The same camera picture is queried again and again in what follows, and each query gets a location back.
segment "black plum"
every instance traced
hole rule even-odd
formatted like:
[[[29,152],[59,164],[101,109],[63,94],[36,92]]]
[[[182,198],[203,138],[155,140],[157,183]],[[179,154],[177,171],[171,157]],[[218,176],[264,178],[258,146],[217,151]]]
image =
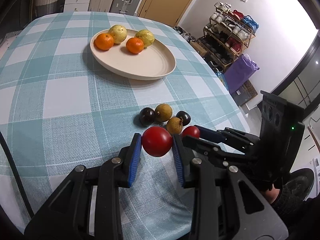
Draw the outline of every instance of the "black plum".
[[[186,113],[185,111],[179,111],[176,114],[176,117],[182,118],[182,125],[183,126],[188,125],[190,123],[190,121],[191,121],[190,115],[188,113]]]
[[[143,108],[139,113],[140,123],[144,126],[151,125],[155,121],[155,119],[155,111],[150,107]]]

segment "storage basket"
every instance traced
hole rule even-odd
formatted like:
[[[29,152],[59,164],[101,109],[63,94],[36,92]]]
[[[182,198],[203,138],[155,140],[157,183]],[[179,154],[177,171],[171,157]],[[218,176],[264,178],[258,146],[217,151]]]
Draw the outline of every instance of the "storage basket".
[[[36,17],[57,13],[58,0],[35,0]]]

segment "red sneaker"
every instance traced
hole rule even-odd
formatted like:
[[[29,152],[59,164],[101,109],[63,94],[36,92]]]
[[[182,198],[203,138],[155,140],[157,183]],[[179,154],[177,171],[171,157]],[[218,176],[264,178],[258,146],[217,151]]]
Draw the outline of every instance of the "red sneaker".
[[[227,39],[227,42],[225,43],[225,45],[230,48],[234,43],[235,43],[235,39],[230,37],[229,39]]]
[[[234,39],[234,43],[230,49],[232,52],[238,53],[239,51],[241,51],[241,47],[242,47],[242,44],[239,41]]]
[[[237,10],[233,10],[233,17],[240,21],[244,18],[244,15],[243,13],[238,12]]]

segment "person's foot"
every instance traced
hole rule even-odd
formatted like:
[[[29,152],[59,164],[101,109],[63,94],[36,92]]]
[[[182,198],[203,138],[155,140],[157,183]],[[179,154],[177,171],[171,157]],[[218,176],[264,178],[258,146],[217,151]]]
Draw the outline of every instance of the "person's foot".
[[[272,204],[278,197],[280,190],[278,188],[275,188],[274,185],[272,185],[272,190],[267,189],[266,191],[261,191],[260,193],[269,202],[269,204]]]

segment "metal screw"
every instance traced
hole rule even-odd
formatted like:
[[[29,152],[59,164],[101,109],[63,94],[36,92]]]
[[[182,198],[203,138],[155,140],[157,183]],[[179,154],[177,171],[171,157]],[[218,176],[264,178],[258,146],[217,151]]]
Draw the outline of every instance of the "metal screw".
[[[192,159],[192,162],[193,162],[194,164],[201,164],[202,160],[201,160],[200,158],[193,158],[193,159]]]
[[[75,171],[76,172],[81,172],[81,171],[84,171],[84,166],[83,165],[78,165],[75,167]]]
[[[236,172],[238,172],[238,167],[232,165],[229,167],[229,171],[236,173]]]
[[[112,163],[114,163],[114,164],[118,164],[118,163],[120,163],[121,162],[121,159],[119,158],[119,157],[114,157],[114,158],[112,158]]]

